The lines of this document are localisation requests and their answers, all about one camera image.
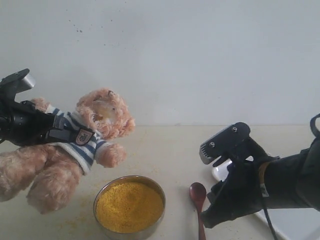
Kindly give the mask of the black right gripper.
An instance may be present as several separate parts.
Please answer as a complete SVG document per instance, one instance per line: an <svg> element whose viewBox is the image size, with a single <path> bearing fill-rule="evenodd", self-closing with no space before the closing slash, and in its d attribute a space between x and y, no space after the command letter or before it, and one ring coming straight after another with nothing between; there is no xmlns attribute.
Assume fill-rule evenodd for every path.
<svg viewBox="0 0 320 240"><path fill-rule="evenodd" d="M280 200L261 187L259 167L279 159L266 153L251 137L236 146L225 161L231 161L226 178L215 183L207 194L210 205L200 214L204 227L212 229L263 208L278 209Z"/></svg>

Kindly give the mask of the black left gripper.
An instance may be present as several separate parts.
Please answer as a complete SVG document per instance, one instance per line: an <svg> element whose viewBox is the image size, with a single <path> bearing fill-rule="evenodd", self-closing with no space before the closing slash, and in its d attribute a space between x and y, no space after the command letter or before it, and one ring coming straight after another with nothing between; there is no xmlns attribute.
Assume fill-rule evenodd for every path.
<svg viewBox="0 0 320 240"><path fill-rule="evenodd" d="M0 101L0 142L32 146L44 143L85 145L95 133L90 129L74 130L65 114L44 113L30 101Z"/></svg>

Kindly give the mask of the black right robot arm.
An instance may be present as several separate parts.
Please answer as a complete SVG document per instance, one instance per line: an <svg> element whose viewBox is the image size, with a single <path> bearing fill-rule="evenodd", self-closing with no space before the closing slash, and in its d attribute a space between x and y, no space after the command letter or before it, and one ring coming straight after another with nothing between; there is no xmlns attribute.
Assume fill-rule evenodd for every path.
<svg viewBox="0 0 320 240"><path fill-rule="evenodd" d="M268 209L320 209L320 140L284 158L268 156L251 138L205 153L211 163L231 159L228 175L212 186L201 213L206 228Z"/></svg>

